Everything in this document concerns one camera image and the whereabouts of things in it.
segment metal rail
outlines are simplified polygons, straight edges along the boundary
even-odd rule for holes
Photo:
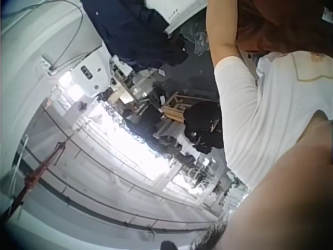
[[[159,198],[162,198],[164,200],[167,200],[167,201],[171,201],[171,202],[174,202],[174,203],[177,203],[177,204],[180,204],[180,205],[183,205],[183,206],[188,206],[188,207],[193,207],[193,208],[198,208],[198,209],[203,209],[203,208],[200,208],[199,206],[195,206],[195,205],[190,205],[190,204],[184,204],[184,203],[181,203],[181,202],[178,202],[178,201],[175,201],[175,200],[172,200],[170,198],[166,198],[166,197],[163,197],[162,195],[159,195],[159,194],[156,194],[150,190],[147,190],[129,180],[127,180],[126,178],[122,177],[121,175],[115,173],[114,171],[112,171],[111,169],[107,168],[106,166],[104,166],[102,163],[100,163],[98,160],[96,160],[94,157],[92,157],[90,154],[88,154],[84,149],[82,149],[72,138],[70,138],[70,136],[68,136],[64,130],[60,127],[60,125],[53,119],[53,117],[47,112],[47,110],[43,107],[45,113],[47,114],[47,116],[50,118],[50,120],[56,125],[56,127],[66,136],[66,138],[69,139],[69,141],[71,141],[71,143],[73,143],[82,153],[84,153],[86,156],[88,156],[88,158],[90,158],[92,161],[94,161],[95,163],[97,163],[98,165],[100,165],[101,167],[103,167],[104,169],[106,169],[107,171],[111,172],[113,175],[117,176],[118,178],[120,178],[121,180],[129,183],[130,185],[133,185],[135,186],[136,188],[138,189],[141,189],[149,194],[152,194],[154,196],[157,196]]]

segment plastic bag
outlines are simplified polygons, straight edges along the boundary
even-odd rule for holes
[[[180,34],[195,45],[194,54],[202,55],[209,51],[205,15],[196,15],[180,28]]]

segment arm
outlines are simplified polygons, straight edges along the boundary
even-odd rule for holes
[[[237,0],[209,0],[206,27],[214,66],[223,58],[239,56],[237,19]]]

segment electrical outlet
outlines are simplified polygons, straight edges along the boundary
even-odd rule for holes
[[[42,56],[41,66],[50,76],[54,76],[58,71],[52,67],[52,64],[44,56]]]

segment white panel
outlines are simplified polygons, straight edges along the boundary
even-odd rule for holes
[[[132,221],[131,224],[134,225],[140,225],[143,227],[151,227],[156,221],[155,220],[149,220],[141,217],[135,217]]]
[[[174,222],[165,222],[165,221],[158,221],[154,225],[154,228],[160,229],[183,229],[186,224],[184,223],[174,223]]]
[[[50,172],[45,171],[43,173],[42,179],[46,181],[48,184],[50,184],[53,188],[55,188],[57,191],[62,192],[66,185],[58,180],[54,175],[52,175]]]
[[[92,211],[99,211],[103,215],[108,216],[110,218],[126,222],[129,222],[133,218],[133,215],[127,215],[123,212],[121,213],[119,211],[110,209],[108,207],[105,206],[103,207],[103,205],[92,201],[91,199],[77,193],[73,189],[66,189],[64,195],[70,197],[73,201],[91,209]]]

